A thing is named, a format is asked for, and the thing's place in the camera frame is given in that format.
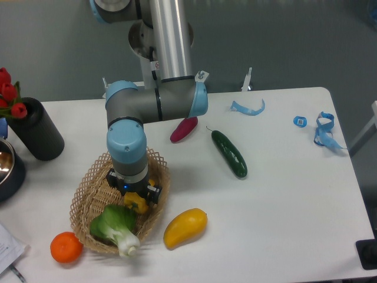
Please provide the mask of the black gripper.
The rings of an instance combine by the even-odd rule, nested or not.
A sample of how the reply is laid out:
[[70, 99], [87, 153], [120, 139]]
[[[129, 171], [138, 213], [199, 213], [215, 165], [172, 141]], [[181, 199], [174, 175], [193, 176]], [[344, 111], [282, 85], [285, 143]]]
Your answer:
[[146, 178], [136, 183], [127, 183], [125, 180], [117, 177], [114, 169], [110, 169], [106, 175], [106, 180], [108, 185], [117, 189], [122, 196], [128, 192], [137, 193], [140, 197], [147, 197], [146, 202], [149, 207], [158, 204], [162, 187], [149, 185], [149, 181]]

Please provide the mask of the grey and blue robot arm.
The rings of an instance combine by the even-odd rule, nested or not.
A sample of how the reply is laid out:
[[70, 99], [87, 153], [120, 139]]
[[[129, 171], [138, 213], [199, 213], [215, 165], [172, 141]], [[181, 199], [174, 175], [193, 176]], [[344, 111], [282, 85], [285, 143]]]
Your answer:
[[135, 192], [156, 204], [161, 189], [149, 184], [146, 123], [204, 115], [208, 95], [191, 68], [190, 26], [182, 1], [91, 1], [92, 13], [107, 24], [134, 21], [137, 53], [158, 70], [144, 71], [144, 89], [129, 81], [105, 85], [107, 149], [113, 169], [107, 179], [122, 195]]

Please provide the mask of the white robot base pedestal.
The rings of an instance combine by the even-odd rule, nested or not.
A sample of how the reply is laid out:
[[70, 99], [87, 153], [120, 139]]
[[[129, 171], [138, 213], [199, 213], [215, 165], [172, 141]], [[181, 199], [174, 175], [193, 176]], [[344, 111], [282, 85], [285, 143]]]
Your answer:
[[144, 21], [136, 21], [130, 28], [130, 48], [138, 56], [144, 88], [156, 88], [164, 81], [192, 79], [191, 46], [193, 29], [187, 22], [183, 30], [169, 28], [155, 40], [154, 31]]

